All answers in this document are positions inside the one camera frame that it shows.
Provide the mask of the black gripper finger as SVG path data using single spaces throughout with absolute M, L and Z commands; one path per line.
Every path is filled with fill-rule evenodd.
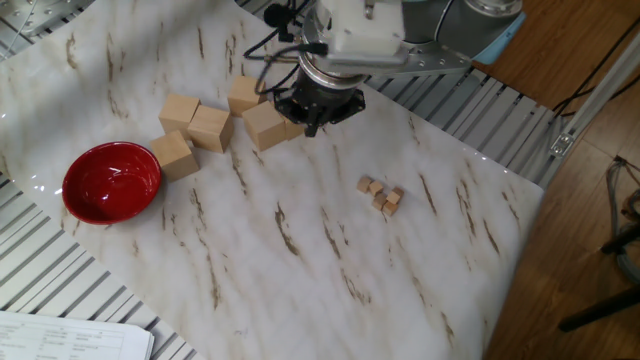
M 275 97 L 273 101 L 275 109 L 285 122 L 285 134 L 287 136 L 312 136 L 309 130 L 310 112 L 301 104 L 291 98 Z
M 312 136 L 326 124 L 338 124 L 366 108 L 364 93 L 359 89 L 323 94 L 317 102 L 318 114 L 311 126 Z

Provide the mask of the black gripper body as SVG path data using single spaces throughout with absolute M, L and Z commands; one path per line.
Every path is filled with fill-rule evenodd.
M 307 119 L 316 105 L 319 114 L 331 112 L 330 119 L 346 119 L 363 110 L 363 92 L 355 87 L 336 90 L 314 81 L 302 73 L 294 83 L 292 115 Z

